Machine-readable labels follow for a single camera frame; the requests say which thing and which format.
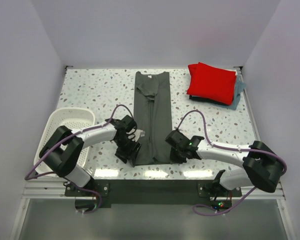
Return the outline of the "grey t shirt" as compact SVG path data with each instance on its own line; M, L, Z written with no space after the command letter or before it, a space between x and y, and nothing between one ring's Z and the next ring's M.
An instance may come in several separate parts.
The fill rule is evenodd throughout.
M172 131L170 73L136 72L133 116L145 132L135 164L137 166L170 163L171 147L165 139Z

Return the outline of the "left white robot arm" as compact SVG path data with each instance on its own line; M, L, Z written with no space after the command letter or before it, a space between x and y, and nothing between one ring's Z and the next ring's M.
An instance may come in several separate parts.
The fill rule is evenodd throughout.
M75 132L59 126L39 152L39 158L60 178L76 185L76 191L89 196L96 189L94 178L77 162L82 150L102 142L114 142L115 156L123 163L136 165L141 144L137 123L126 115L122 119L109 118L103 125L94 125Z

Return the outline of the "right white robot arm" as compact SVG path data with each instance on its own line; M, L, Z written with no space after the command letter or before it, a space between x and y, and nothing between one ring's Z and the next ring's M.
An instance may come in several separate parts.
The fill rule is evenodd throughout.
M213 192L220 197L230 190L253 186L273 193L287 165L267 145L254 141L251 145L216 144L207 136L188 138L173 130L165 141L171 146L170 158L184 163L186 160L215 160L237 166L234 170L221 170L214 179Z

